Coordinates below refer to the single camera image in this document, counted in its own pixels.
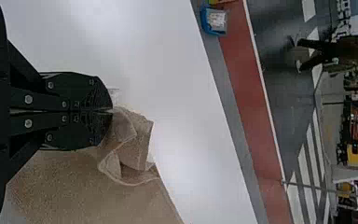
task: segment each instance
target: dark clothing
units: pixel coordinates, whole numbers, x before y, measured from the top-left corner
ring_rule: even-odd
[[[337,43],[300,39],[298,45],[305,48],[317,49],[321,52],[320,55],[303,63],[300,71],[311,69],[313,66],[333,58],[339,58],[340,65],[358,65],[358,35],[344,36]]]
[[[300,39],[298,40],[297,44],[300,47],[317,49],[321,52],[321,54],[316,55],[311,59],[309,59],[308,61],[301,64],[301,67],[299,68],[300,71],[309,70],[312,67],[318,65],[319,63],[324,63],[324,61],[336,58],[339,54],[337,43],[328,43],[321,40]]]

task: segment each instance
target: white road marking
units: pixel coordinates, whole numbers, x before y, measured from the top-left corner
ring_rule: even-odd
[[[324,179],[324,154],[322,152],[322,140],[316,109],[313,111],[313,127],[315,128],[316,147],[318,148],[319,163],[321,164],[321,175],[322,179]]]
[[[321,77],[324,67],[322,64],[318,64],[312,68],[312,79],[313,79],[313,88],[316,88],[318,85],[319,78]]]
[[[326,207],[324,208],[324,224],[328,223],[329,216],[330,216],[330,200],[327,195]]]
[[[300,173],[302,176],[303,184],[310,185],[310,175],[308,173],[308,165],[305,156],[304,146],[300,149],[300,154],[298,155],[298,164],[300,165]],[[312,196],[312,190],[309,188],[304,188],[305,201],[307,204],[308,214],[310,216],[310,223],[313,224],[316,222],[316,212],[314,206],[314,200]]]
[[[319,30],[318,27],[315,27],[312,32],[310,32],[310,34],[307,36],[308,40],[319,40]],[[310,56],[312,55],[312,53],[315,51],[315,49],[309,49],[310,51]]]
[[[319,40],[319,30],[318,27],[315,27],[315,29],[310,32],[307,39],[309,40]],[[315,49],[309,49],[310,56],[312,56],[313,52],[315,52]],[[312,78],[313,78],[313,87],[316,88],[316,85],[318,84],[319,78],[321,77],[321,73],[323,71],[323,66],[321,64],[318,64],[312,68]]]
[[[320,187],[321,182],[319,180],[318,163],[316,162],[315,145],[313,144],[313,135],[310,126],[308,126],[307,129],[307,142],[310,152],[310,168],[312,170],[313,181],[316,187]],[[319,190],[316,190],[316,196],[319,204],[319,201],[321,200],[321,192]]]
[[[316,15],[315,2],[313,0],[302,0],[304,22],[309,21]]]
[[[291,183],[296,183],[296,173],[293,173],[290,179]],[[304,223],[304,215],[301,209],[301,202],[298,194],[298,186],[289,185],[287,188],[287,196],[289,198],[290,209],[292,211],[293,221],[295,224]]]
[[[251,34],[252,45],[253,45],[254,53],[255,53],[255,60],[257,62],[258,74],[260,75],[261,86],[263,87],[264,99],[265,99],[265,102],[266,102],[266,105],[267,105],[267,111],[268,111],[268,116],[269,116],[269,124],[271,125],[272,136],[274,137],[275,150],[277,152],[278,161],[279,161],[279,164],[281,166],[282,180],[285,181],[286,177],[284,176],[281,152],[279,150],[278,138],[277,138],[277,134],[276,134],[276,131],[275,131],[274,122],[273,122],[273,119],[272,119],[271,108],[269,106],[269,97],[267,96],[266,83],[264,82],[263,69],[261,68],[260,56],[258,55],[257,45],[255,44],[255,32],[253,30],[253,26],[252,26],[252,22],[251,22],[248,3],[247,3],[246,0],[242,0],[242,1],[243,1],[243,7],[245,8],[245,12],[246,12],[245,14],[246,14],[246,21],[248,22],[248,26],[249,26],[249,33]]]

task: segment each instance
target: black metal bracket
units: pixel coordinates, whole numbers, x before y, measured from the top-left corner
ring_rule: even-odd
[[[37,150],[99,145],[112,107],[98,77],[38,73],[7,40],[0,8],[0,213],[6,183]]]

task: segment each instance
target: blue object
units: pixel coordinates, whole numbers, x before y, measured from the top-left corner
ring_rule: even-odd
[[[205,33],[209,34],[209,35],[217,35],[217,36],[221,36],[221,35],[225,35],[227,32],[225,31],[215,31],[213,30],[213,27],[211,26],[211,24],[208,23],[208,10],[215,10],[214,8],[212,8],[210,5],[204,5],[200,8],[200,18],[201,18],[201,27],[202,29],[205,31]]]

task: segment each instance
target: pedestrian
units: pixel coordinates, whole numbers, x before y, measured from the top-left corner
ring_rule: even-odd
[[[298,72],[310,70],[320,63],[333,60],[337,60],[339,64],[343,65],[358,65],[358,35],[341,37],[337,43],[299,39],[297,45],[320,51],[319,54],[302,64],[300,61],[297,61]]]

